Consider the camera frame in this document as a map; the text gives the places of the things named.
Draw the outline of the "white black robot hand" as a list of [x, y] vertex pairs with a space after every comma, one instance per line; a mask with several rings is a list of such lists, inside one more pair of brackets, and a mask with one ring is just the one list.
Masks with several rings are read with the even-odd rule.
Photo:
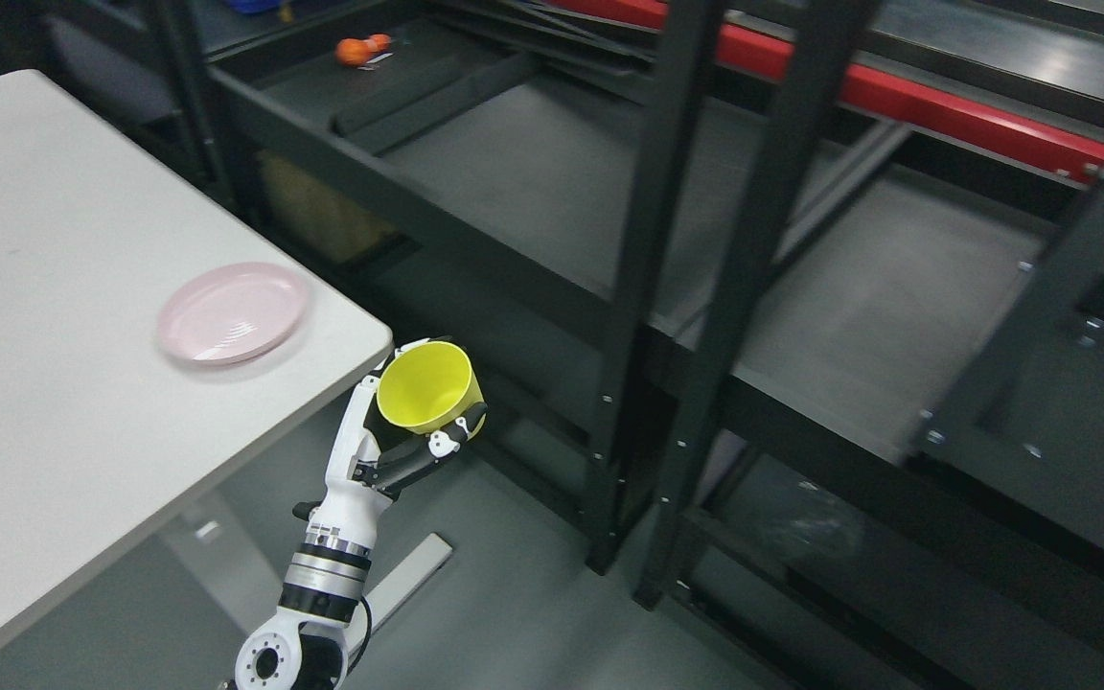
[[[380, 516], [399, 493], [446, 466], [473, 440], [466, 436], [463, 418], [429, 435], [413, 435], [390, 425], [380, 415], [376, 390], [382, 372], [403, 350], [429, 340], [452, 342], [442, 337], [400, 346], [352, 389], [326, 466], [326, 493], [315, 505], [302, 505], [298, 512], [307, 522], [302, 542], [320, 538], [325, 545], [348, 541], [372, 550], [376, 545]], [[474, 418], [482, 412], [487, 418], [485, 401], [469, 408], [468, 415]]]

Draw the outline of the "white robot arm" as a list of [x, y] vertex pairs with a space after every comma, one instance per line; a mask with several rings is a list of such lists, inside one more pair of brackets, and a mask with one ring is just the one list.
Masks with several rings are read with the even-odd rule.
[[353, 542], [325, 545], [307, 538], [294, 551], [276, 611], [242, 643], [232, 676], [220, 689], [342, 689], [368, 643], [349, 650], [349, 626], [364, 598], [371, 550]]

